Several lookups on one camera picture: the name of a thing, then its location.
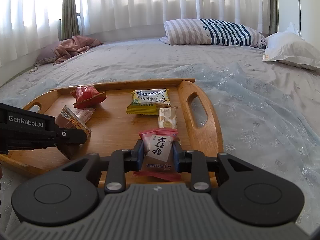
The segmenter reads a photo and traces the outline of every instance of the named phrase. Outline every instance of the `white pillow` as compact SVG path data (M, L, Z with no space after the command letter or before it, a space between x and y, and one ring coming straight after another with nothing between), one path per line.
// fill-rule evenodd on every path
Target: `white pillow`
M286 32L266 38L263 61L280 61L287 65L320 72L320 51L306 42L290 25Z

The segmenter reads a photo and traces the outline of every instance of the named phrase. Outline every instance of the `yellow snack package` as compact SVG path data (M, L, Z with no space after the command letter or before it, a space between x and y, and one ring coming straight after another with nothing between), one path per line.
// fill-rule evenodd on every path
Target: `yellow snack package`
M168 89L149 89L132 91L132 103L127 114L158 115L159 108L170 107Z

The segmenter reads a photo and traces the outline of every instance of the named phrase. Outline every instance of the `tray handle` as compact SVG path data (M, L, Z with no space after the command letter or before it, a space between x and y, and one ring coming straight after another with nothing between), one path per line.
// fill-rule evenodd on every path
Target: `tray handle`
M33 106L39 106L39 114L44 114L48 108L59 98L59 93L57 90L49 91L44 93L37 98L33 99L29 104L27 104L23 109L30 110Z
M189 81L182 81L178 92L191 147L206 156L216 157L218 152L223 152L223 141L219 120L210 99L200 87ZM207 122L200 128L191 110L192 100L196 97L208 116Z

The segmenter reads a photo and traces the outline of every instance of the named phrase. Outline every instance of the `metal screw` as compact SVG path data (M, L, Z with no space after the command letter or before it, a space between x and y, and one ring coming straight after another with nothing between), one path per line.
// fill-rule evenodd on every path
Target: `metal screw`
M201 182L196 182L195 184L193 184L193 187L198 190L204 190L204 189L209 188L209 184L201 181Z
M110 182L107 184L108 190L119 190L121 187L122 185L119 182Z

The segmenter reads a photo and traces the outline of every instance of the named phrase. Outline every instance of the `wafer biscuit package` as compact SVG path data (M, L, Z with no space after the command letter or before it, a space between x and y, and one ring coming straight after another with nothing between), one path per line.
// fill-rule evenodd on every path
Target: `wafer biscuit package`
M170 107L168 89L150 89L132 91L132 103L127 114L158 115L159 108Z
M159 109L159 128L177 129L176 107L166 107Z

